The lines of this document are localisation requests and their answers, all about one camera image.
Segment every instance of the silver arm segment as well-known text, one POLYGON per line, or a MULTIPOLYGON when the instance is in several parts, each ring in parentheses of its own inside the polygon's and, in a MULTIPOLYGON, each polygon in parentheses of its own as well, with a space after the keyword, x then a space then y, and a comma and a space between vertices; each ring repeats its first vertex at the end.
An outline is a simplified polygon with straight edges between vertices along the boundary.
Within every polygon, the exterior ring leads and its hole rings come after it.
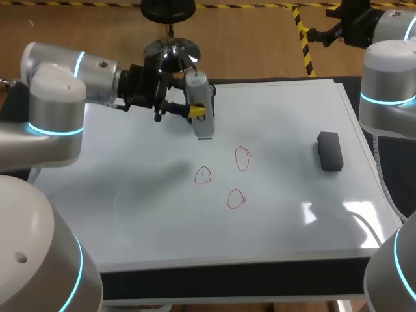
POLYGON ((0 123, 0 170, 74 163, 83 139, 85 84, 55 65, 31 81, 28 123, 0 123))

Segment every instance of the table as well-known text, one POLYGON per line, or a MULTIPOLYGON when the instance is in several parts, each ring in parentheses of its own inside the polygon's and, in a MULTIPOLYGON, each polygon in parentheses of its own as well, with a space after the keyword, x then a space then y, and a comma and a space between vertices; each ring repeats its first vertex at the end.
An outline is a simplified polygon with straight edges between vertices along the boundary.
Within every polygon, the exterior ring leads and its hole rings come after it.
MULTIPOLYGON (((352 79, 359 86, 359 79, 352 79)), ((348 259, 246 263, 108 272, 102 274, 105 300, 160 302, 159 298, 302 297, 361 294, 362 279, 369 257, 348 259)))

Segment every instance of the glowing blue ring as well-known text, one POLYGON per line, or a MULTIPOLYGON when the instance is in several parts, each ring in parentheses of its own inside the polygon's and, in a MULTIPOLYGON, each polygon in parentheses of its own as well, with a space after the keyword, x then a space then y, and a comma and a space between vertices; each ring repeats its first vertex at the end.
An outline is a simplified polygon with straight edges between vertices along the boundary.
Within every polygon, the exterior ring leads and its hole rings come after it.
POLYGON ((412 19, 412 21, 410 22, 410 24, 409 24, 409 27, 408 27, 408 29, 407 29, 407 31, 406 31, 406 34, 404 35, 404 39, 405 40, 407 40, 408 38, 409 38, 409 34, 410 34, 410 31, 411 31, 411 29, 413 28, 413 25, 416 23, 416 16, 412 19))
POLYGON ((396 233, 396 237, 395 237, 395 247, 394 247, 394 252, 395 252, 395 263, 396 263, 396 268, 397 268, 397 272, 398 275, 400 276, 400 279, 402 280, 403 285, 405 286, 405 288, 408 290, 410 296, 416 301, 416 294, 413 291, 413 289, 410 287, 408 281, 406 280, 406 278, 404 277, 402 268, 400 267, 400 263, 398 262, 398 255, 397 255, 397 240, 398 240, 398 232, 400 232, 401 228, 398 229, 397 233, 396 233))
POLYGON ((78 272, 78 278, 77 278, 77 281, 75 282, 75 286, 73 287, 70 296, 68 297, 68 299, 66 300, 66 302, 62 306, 62 308, 59 310, 59 312, 64 312, 65 309, 71 303, 72 298, 75 296, 75 293, 77 292, 77 289, 78 289, 78 286, 79 286, 79 282, 81 281, 81 276, 83 275, 83 265, 84 265, 83 248, 81 247, 81 244, 79 243, 79 240, 75 236, 75 234, 73 236, 77 240, 78 247, 79 247, 79 272, 78 272))
POLYGON ((85 51, 81 51, 81 53, 78 56, 77 64, 75 65, 75 69, 73 70, 73 76, 75 78, 78 77, 79 65, 81 64, 81 60, 83 59, 84 54, 85 54, 85 51))
POLYGON ((57 136, 60 136, 60 137, 66 137, 68 135, 76 135, 80 132, 83 132, 83 129, 84 129, 84 127, 82 127, 80 129, 74 130, 74 131, 54 132, 54 131, 39 129, 39 128, 35 127, 33 124, 31 124, 30 122, 28 124, 29 124, 29 127, 32 128, 33 130, 35 130, 36 132, 43 133, 44 135, 57 135, 57 136))
POLYGON ((414 99, 416 99, 416 95, 415 95, 411 97, 410 99, 405 99, 403 101, 378 101, 377 99, 371 99, 365 96, 363 93, 361 93, 361 97, 368 102, 371 102, 374 104, 381 104, 381 105, 401 105, 401 104, 412 102, 414 99))

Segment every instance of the metal base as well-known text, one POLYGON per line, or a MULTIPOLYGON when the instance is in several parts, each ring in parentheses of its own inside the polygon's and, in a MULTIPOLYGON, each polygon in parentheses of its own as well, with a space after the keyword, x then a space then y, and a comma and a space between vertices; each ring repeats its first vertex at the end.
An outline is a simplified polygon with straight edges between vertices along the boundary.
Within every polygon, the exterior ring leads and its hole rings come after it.
POLYGON ((173 44, 157 40, 144 50, 145 57, 160 57, 159 70, 165 73, 180 73, 189 70, 201 59, 198 46, 184 38, 174 38, 173 44))

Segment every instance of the red marker drawing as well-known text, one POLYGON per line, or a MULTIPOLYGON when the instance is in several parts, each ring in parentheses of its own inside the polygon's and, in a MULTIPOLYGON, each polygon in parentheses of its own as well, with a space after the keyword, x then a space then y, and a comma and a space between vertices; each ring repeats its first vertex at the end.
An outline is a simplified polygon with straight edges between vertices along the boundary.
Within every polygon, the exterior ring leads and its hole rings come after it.
POLYGON ((228 195, 228 208, 236 209, 246 203, 246 198, 239 189, 232 190, 228 195))
POLYGON ((240 171, 244 172, 247 170, 248 165, 250 164, 250 158, 252 158, 252 154, 248 149, 242 146, 235 149, 235 164, 240 171))
POLYGON ((210 169, 208 167, 201 167, 198 169, 195 175, 195 183, 196 184, 204 184, 211 182, 213 175, 211 174, 210 169))

